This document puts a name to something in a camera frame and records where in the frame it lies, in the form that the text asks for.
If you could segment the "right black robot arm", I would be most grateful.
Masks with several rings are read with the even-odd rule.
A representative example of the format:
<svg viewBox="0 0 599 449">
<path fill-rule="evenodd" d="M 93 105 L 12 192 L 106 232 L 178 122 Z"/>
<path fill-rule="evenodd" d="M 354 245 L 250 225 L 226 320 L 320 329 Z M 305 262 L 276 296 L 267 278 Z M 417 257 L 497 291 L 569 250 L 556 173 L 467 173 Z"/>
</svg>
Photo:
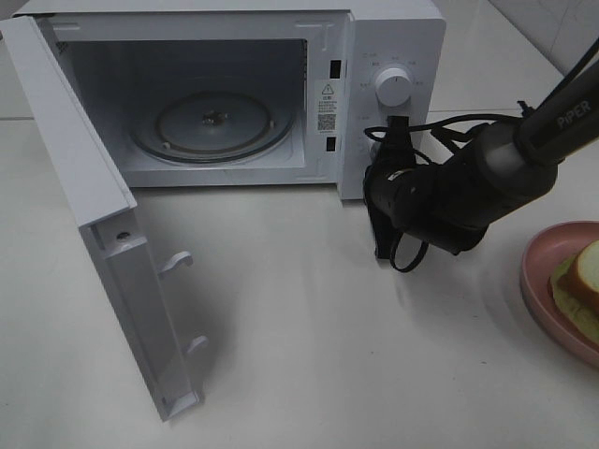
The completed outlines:
<svg viewBox="0 0 599 449">
<path fill-rule="evenodd" d="M 537 108 L 464 114 L 411 125 L 390 116 L 373 141 L 363 196 L 374 255 L 409 272 L 431 246 L 457 255 L 489 225 L 547 194 L 559 164 L 598 138 L 598 45 Z"/>
</svg>

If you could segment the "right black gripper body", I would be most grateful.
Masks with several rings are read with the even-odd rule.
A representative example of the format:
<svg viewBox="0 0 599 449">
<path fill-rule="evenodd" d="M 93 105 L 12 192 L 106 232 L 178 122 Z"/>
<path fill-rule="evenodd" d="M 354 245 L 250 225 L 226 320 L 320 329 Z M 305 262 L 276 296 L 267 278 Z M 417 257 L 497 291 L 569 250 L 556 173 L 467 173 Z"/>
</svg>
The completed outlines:
<svg viewBox="0 0 599 449">
<path fill-rule="evenodd" d="M 374 141 L 374 155 L 363 182 L 364 201 L 373 230 L 374 255 L 379 260 L 392 260 L 403 236 L 419 236 L 414 177 L 417 162 L 409 118 L 389 116 L 386 125 L 368 127 L 364 134 Z"/>
</svg>

